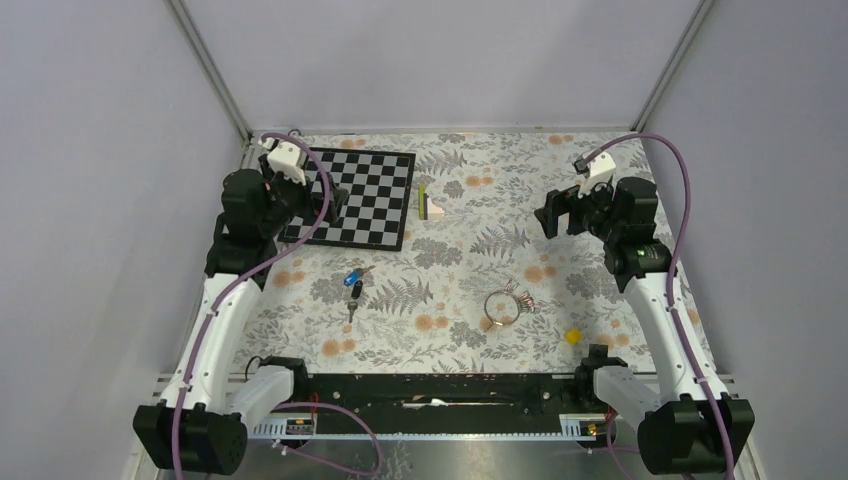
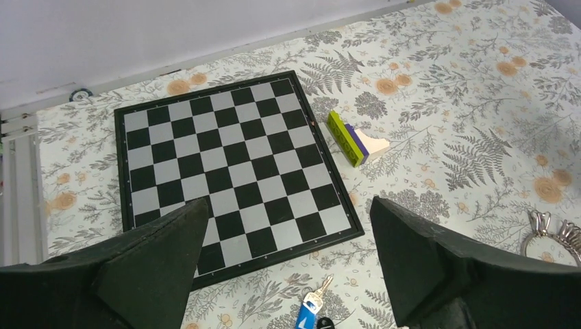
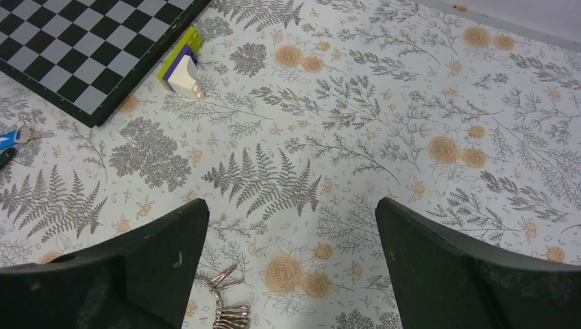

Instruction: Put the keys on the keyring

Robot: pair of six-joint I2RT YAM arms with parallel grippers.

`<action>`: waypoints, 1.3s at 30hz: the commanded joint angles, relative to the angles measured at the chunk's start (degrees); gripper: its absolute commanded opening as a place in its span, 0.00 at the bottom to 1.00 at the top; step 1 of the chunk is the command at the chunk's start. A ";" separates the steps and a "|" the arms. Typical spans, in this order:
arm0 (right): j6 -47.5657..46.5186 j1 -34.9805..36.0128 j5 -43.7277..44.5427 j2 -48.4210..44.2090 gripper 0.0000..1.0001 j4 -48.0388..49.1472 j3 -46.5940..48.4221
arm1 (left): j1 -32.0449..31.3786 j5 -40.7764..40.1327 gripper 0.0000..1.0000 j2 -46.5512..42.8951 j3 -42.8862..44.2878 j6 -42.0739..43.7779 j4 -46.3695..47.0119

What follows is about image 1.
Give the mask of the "metal keyring with keys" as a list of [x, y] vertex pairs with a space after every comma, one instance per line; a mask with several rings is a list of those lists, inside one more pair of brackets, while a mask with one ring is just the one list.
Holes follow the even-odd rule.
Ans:
[[509, 280], [485, 297], [483, 311], [491, 325], [509, 327], [522, 317], [536, 314], [538, 306], [528, 291], [520, 292], [519, 284]]

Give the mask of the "blue tag key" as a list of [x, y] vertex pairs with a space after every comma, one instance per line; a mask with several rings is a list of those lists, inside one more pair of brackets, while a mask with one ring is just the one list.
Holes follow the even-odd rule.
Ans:
[[355, 268], [345, 277], [343, 284], [347, 287], [353, 286], [356, 282], [360, 281], [366, 273], [368, 273], [372, 269], [373, 269], [373, 266]]

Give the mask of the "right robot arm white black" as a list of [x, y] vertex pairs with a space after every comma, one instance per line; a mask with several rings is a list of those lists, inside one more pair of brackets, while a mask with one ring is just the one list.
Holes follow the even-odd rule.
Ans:
[[604, 265], [637, 316], [659, 383], [653, 391], [593, 346], [576, 371], [573, 396], [583, 410], [607, 405], [626, 421], [649, 472], [732, 478], [755, 415], [749, 401], [729, 393], [696, 341], [672, 251], [655, 236], [658, 205], [654, 183], [625, 177], [587, 193], [578, 185], [552, 190], [534, 212], [549, 239], [567, 216], [567, 234], [602, 241]]

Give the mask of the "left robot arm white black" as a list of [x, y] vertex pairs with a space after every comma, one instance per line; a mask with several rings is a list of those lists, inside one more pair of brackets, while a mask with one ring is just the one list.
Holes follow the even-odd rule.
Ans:
[[296, 411], [309, 401], [308, 381], [282, 360], [260, 367], [233, 396], [227, 388], [238, 338], [271, 266], [310, 239], [337, 202], [320, 158], [311, 162], [321, 184], [318, 194], [302, 165], [285, 171], [266, 160], [259, 169], [239, 169], [223, 181], [194, 327], [159, 400], [139, 406], [132, 422], [153, 463], [178, 479], [188, 472], [233, 474], [249, 433], [276, 404]]

